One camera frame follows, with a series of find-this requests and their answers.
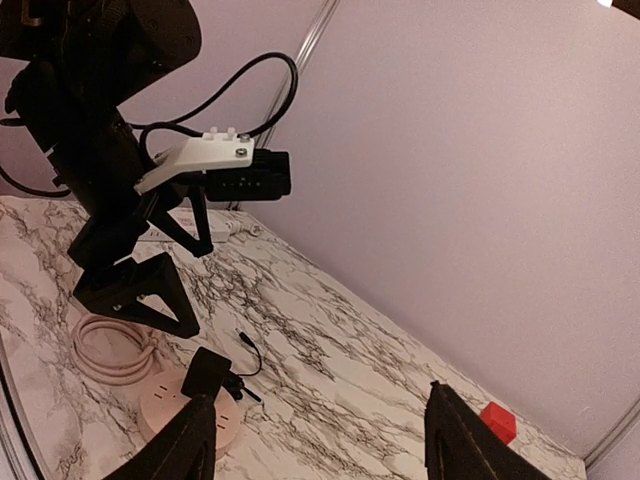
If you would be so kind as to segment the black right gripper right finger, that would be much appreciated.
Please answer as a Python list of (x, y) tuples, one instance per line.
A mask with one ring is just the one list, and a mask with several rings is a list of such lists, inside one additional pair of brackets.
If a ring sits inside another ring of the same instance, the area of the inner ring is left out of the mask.
[(424, 429), (425, 467), (430, 480), (547, 477), (505, 445), (447, 384), (431, 383)]

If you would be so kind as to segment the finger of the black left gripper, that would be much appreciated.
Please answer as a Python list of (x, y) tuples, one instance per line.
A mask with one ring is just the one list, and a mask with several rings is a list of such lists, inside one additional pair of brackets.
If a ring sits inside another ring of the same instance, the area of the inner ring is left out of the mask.
[(86, 271), (73, 295), (92, 314), (174, 336), (200, 332), (177, 268), (166, 252), (141, 263), (127, 258), (102, 270)]

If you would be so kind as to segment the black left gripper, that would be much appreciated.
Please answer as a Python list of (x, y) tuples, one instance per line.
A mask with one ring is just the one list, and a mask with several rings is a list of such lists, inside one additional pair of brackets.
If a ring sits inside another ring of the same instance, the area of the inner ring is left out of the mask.
[[(24, 62), (4, 109), (16, 114), (88, 213), (69, 248), (79, 265), (110, 265), (146, 230), (135, 184), (152, 163), (122, 103), (197, 57), (187, 1), (5, 1), (1, 54)], [(164, 184), (149, 222), (194, 257), (213, 251), (204, 188)], [(185, 200), (190, 216), (173, 214)]]

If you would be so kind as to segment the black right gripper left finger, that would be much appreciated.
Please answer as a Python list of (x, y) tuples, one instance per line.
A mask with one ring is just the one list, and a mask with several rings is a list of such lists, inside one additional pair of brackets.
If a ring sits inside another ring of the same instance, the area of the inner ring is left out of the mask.
[(188, 412), (187, 422), (168, 425), (105, 480), (212, 480), (216, 461), (214, 399), (197, 395)]

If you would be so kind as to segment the red cube socket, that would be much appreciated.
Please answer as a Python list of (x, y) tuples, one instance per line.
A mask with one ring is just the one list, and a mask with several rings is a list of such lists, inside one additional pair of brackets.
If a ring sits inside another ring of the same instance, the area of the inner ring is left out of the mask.
[(480, 418), (505, 445), (517, 437), (516, 417), (501, 405), (490, 402), (481, 411)]

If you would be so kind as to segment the pink round power socket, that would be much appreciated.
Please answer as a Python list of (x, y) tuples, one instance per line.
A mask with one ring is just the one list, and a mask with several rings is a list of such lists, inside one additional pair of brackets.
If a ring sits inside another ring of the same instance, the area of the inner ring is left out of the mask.
[[(193, 401), (181, 392), (186, 372), (168, 370), (144, 380), (138, 397), (137, 425), (143, 439), (151, 442), (168, 425), (187, 422)], [(242, 414), (232, 396), (221, 388), (214, 401), (215, 458), (220, 462), (233, 446), (241, 430)]]

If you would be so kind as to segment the black power adapter with cable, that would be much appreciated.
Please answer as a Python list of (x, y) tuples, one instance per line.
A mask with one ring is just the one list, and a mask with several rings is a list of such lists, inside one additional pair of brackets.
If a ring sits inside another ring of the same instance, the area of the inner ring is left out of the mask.
[(244, 379), (258, 375), (263, 368), (263, 359), (258, 347), (250, 337), (238, 332), (240, 339), (250, 347), (258, 360), (257, 369), (252, 373), (235, 373), (232, 371), (232, 361), (205, 347), (199, 347), (194, 354), (181, 386), (181, 394), (192, 398), (197, 395), (216, 397), (221, 390), (226, 390), (235, 401), (243, 399), (244, 394), (256, 402), (262, 399), (249, 389)]

